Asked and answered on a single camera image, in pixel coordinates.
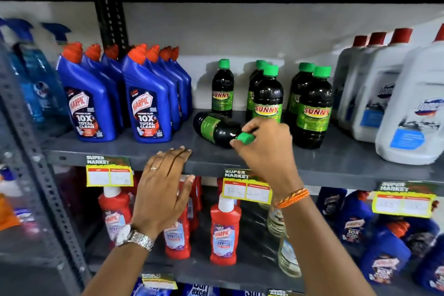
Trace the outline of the dark bottle green cap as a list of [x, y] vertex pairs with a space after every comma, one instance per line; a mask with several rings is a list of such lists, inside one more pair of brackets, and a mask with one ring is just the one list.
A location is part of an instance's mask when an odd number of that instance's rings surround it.
[[230, 70], [230, 60], [220, 59], [219, 68], [212, 80], [211, 111], [232, 117], [234, 97], [234, 75]]
[[330, 66], [316, 66], [301, 90], [292, 132], [294, 144], [301, 148], [318, 149], [325, 139], [334, 101], [330, 74]]
[[249, 77], [249, 85], [248, 85], [248, 97], [247, 97], [247, 108], [246, 108], [246, 121], [252, 119], [253, 111], [254, 111], [254, 92], [259, 84], [263, 80], [263, 71], [264, 68], [268, 65], [265, 60], [257, 60], [256, 67], [252, 74]]
[[241, 124], [232, 118], [212, 112], [198, 112], [193, 118], [196, 133], [205, 140], [222, 148], [232, 148], [231, 140], [249, 145], [255, 140], [252, 133], [242, 131]]
[[252, 118], [261, 117], [281, 122], [284, 90], [277, 80], [279, 67], [265, 63], [262, 80], [254, 88]]
[[299, 63], [298, 73], [292, 78], [290, 94], [288, 96], [285, 123], [292, 129], [296, 123], [298, 106], [302, 90], [313, 79], [313, 72], [316, 65], [314, 63]]

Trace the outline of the person's right forearm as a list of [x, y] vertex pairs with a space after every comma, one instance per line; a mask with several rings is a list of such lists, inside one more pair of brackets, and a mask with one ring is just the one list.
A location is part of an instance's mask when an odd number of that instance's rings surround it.
[[303, 188], [279, 201], [306, 296], [376, 296]]

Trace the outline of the person's left forearm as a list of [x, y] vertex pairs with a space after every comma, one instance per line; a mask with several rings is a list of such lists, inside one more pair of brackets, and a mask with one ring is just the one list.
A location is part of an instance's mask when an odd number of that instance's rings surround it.
[[148, 255], [133, 242], [115, 247], [80, 296], [131, 296]]

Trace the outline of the blue toilet cleaner bottle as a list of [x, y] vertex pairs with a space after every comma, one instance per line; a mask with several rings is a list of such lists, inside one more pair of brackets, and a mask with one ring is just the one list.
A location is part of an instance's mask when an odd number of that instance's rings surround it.
[[444, 244], [436, 243], [412, 274], [414, 283], [444, 296]]
[[336, 232], [343, 244], [362, 243], [375, 213], [368, 202], [370, 192], [356, 190], [344, 200], [336, 221]]
[[347, 195], [345, 188], [331, 188], [321, 187], [317, 200], [316, 207], [327, 221], [335, 221], [338, 217], [344, 199]]
[[405, 216], [403, 221], [409, 223], [409, 228], [402, 241], [411, 251], [412, 258], [423, 258], [435, 244], [440, 226], [431, 218]]
[[387, 224], [374, 236], [359, 261], [365, 279], [374, 284], [391, 284], [411, 258], [412, 252], [402, 240], [410, 225], [404, 220]]

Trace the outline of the white jug red cap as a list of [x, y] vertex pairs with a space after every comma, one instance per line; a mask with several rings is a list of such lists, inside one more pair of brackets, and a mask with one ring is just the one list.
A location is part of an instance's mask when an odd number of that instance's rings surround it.
[[432, 43], [405, 56], [375, 149], [409, 165], [432, 164], [444, 152], [444, 23]]
[[386, 32], [371, 33], [368, 37], [367, 46], [360, 51], [347, 74], [337, 116], [337, 125], [344, 130], [351, 131], [354, 101], [363, 82], [364, 66], [369, 59], [369, 55], [384, 45], [386, 34]]
[[368, 36], [358, 35], [355, 36], [352, 47], [344, 49], [337, 60], [336, 69], [333, 77], [333, 107], [331, 120], [337, 122], [338, 110], [341, 102], [343, 89], [347, 74], [355, 62], [360, 51], [367, 46]]
[[342, 122], [343, 129], [350, 131], [356, 141], [375, 142], [405, 56], [413, 49], [412, 33], [413, 28], [395, 29], [388, 45], [376, 48], [364, 60], [363, 79], [352, 99], [352, 114]]

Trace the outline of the clear liquid bottle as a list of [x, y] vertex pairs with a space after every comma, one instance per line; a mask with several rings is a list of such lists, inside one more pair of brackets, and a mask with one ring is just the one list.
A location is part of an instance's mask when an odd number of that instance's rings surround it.
[[281, 210], [276, 206], [271, 205], [267, 217], [267, 228], [269, 232], [273, 236], [280, 238], [284, 227], [285, 222]]
[[280, 237], [278, 265], [281, 271], [283, 271], [287, 276], [292, 278], [302, 277], [301, 269], [285, 229], [282, 231]]

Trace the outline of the red cleaner bottle white cap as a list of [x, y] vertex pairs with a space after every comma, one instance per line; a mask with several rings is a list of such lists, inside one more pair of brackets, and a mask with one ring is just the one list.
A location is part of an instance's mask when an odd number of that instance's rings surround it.
[[120, 230], [131, 221], [130, 197], [121, 187], [105, 186], [98, 202], [104, 215], [108, 236], [115, 242]]
[[165, 239], [165, 252], [171, 260], [186, 260], [191, 256], [190, 222], [188, 220], [187, 204], [175, 223], [163, 232]]
[[231, 266], [237, 261], [237, 245], [240, 231], [241, 209], [235, 199], [219, 195], [219, 201], [210, 209], [211, 255], [215, 265]]
[[189, 195], [186, 213], [190, 232], [196, 231], [200, 224], [199, 215], [202, 210], [202, 193], [202, 177], [196, 176]]

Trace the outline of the grey perforated rack post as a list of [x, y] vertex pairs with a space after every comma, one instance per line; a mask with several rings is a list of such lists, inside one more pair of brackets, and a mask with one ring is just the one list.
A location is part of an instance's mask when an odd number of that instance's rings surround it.
[[14, 208], [30, 211], [33, 221], [22, 224], [29, 237], [31, 258], [17, 254], [18, 262], [59, 271], [68, 296], [80, 296], [91, 279], [79, 245], [77, 230], [60, 197], [54, 171], [42, 153], [39, 137], [47, 140], [49, 124], [32, 118], [21, 78], [11, 63], [12, 50], [0, 38], [0, 160], [12, 171], [20, 196]]

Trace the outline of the person's left hand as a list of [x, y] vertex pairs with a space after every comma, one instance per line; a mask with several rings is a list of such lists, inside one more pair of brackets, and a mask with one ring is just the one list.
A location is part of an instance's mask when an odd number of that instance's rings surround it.
[[[184, 147], [184, 153], [181, 155], [183, 167], [191, 154], [192, 150]], [[176, 184], [163, 179], [163, 162], [153, 176], [144, 176], [143, 171], [138, 184], [132, 226], [155, 240], [181, 215], [174, 213], [176, 197], [179, 194], [175, 191], [177, 191]]]

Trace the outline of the orange packet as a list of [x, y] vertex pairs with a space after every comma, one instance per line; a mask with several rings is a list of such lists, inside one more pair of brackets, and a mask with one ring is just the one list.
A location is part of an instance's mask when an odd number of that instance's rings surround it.
[[0, 231], [20, 225], [21, 223], [6, 196], [0, 193]]

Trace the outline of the white bottle blue cap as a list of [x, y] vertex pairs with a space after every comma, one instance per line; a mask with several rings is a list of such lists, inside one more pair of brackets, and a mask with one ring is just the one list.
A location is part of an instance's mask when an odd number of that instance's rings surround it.
[[8, 198], [23, 196], [18, 183], [15, 181], [14, 174], [5, 164], [0, 164], [0, 193]]

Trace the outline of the blue detergent packet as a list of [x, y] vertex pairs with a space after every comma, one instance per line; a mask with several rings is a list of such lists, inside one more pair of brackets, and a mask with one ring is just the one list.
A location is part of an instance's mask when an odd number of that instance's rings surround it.
[[138, 278], [131, 296], [268, 296], [266, 293], [178, 283], [177, 289], [147, 288]]

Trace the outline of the rows of blue orange-capped bottles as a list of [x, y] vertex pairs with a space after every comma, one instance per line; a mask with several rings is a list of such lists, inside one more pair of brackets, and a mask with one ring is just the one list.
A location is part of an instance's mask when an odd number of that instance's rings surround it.
[[56, 70], [62, 82], [73, 131], [82, 142], [111, 142], [130, 126], [138, 143], [165, 143], [179, 130], [182, 118], [174, 79], [151, 62], [157, 48], [133, 47], [118, 67], [118, 47], [104, 55], [93, 44], [84, 52], [79, 42], [64, 46]]

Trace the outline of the blue spray bottle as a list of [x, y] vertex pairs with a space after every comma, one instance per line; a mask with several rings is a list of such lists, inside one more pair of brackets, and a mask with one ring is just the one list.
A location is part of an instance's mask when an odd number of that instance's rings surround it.
[[20, 18], [11, 18], [9, 23], [19, 38], [19, 47], [43, 114], [68, 127], [70, 119], [62, 83], [56, 70], [36, 45], [31, 34], [33, 25]]
[[8, 47], [8, 57], [15, 76], [17, 80], [19, 80], [22, 94], [25, 98], [25, 102], [30, 115], [32, 116], [32, 119], [36, 124], [37, 129], [40, 130], [45, 124], [45, 117], [43, 115], [43, 109], [37, 96], [35, 84], [32, 81], [29, 71], [26, 67], [19, 42]]

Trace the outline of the person's right hand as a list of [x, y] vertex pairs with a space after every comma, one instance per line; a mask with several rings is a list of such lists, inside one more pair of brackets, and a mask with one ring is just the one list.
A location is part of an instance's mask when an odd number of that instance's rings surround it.
[[251, 166], [256, 175], [271, 187], [276, 199], [282, 200], [303, 189], [294, 159], [289, 126], [273, 119], [255, 117], [243, 128], [252, 133]]

